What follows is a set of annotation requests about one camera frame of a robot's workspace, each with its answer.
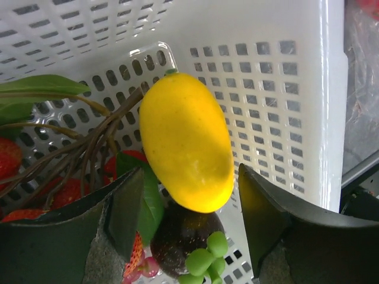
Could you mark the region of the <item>clear zip top bag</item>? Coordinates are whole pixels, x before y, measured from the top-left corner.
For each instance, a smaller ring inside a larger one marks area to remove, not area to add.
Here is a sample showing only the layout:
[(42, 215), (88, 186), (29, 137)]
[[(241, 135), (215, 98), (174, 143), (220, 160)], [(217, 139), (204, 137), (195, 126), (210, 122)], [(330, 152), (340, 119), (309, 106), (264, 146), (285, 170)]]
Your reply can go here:
[(345, 2), (344, 52), (348, 57), (345, 175), (378, 151), (378, 20), (359, 1)]

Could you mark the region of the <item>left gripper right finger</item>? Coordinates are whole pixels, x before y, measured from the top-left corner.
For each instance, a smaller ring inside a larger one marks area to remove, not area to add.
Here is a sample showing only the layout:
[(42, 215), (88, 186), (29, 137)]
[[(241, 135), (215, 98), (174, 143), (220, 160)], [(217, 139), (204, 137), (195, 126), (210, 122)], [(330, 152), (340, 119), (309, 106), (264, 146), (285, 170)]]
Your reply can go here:
[(282, 283), (377, 283), (378, 222), (313, 205), (245, 164), (238, 175), (253, 273)]

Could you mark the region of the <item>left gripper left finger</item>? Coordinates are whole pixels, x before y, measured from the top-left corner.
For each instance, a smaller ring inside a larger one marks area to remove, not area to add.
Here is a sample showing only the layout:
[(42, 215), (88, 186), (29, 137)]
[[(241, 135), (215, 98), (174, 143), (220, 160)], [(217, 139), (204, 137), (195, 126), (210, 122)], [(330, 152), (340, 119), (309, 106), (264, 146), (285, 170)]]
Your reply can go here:
[(120, 283), (133, 250), (144, 172), (34, 220), (1, 224), (2, 283)]

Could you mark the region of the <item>yellow mango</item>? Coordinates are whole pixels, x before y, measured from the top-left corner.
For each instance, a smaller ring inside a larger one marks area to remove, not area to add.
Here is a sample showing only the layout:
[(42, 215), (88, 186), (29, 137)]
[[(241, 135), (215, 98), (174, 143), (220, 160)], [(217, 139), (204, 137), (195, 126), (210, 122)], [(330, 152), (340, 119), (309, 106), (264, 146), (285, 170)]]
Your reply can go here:
[(176, 203), (210, 213), (228, 201), (234, 184), (229, 132), (202, 82), (167, 70), (142, 99), (139, 128), (147, 160)]

